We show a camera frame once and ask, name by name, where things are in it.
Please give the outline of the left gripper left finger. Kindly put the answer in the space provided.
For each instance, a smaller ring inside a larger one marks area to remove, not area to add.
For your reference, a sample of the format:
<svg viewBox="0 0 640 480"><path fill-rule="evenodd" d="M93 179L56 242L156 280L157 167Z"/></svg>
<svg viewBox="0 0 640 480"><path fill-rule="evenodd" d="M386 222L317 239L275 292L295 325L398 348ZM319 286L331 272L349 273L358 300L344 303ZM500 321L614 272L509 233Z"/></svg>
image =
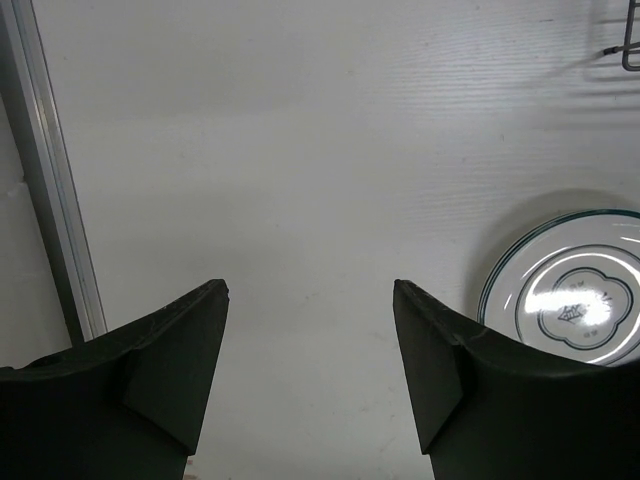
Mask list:
<svg viewBox="0 0 640 480"><path fill-rule="evenodd" d="M82 345L1 371L5 479L180 479L229 307L210 280Z"/></svg>

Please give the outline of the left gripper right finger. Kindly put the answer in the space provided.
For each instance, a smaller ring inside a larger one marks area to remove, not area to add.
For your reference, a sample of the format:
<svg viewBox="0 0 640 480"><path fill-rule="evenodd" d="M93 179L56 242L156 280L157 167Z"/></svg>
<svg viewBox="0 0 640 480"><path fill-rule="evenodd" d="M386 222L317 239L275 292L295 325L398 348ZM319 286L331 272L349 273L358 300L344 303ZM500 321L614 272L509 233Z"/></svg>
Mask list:
<svg viewBox="0 0 640 480"><path fill-rule="evenodd" d="M639 365L514 341L398 280L393 313L420 448L438 479L635 479Z"/></svg>

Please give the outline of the metal wire dish rack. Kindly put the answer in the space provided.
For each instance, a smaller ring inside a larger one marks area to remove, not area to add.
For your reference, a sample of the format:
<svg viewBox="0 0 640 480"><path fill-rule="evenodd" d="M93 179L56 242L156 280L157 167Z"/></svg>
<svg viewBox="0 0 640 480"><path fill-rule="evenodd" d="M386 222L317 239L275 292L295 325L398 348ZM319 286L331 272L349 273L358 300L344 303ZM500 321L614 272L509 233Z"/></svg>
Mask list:
<svg viewBox="0 0 640 480"><path fill-rule="evenodd" d="M639 41L635 41L633 37L635 24L639 23L639 2L637 0L628 1L624 23L623 42L603 49L602 55L620 54L622 68L627 72L638 73L639 62L633 60L634 57L639 57Z"/></svg>

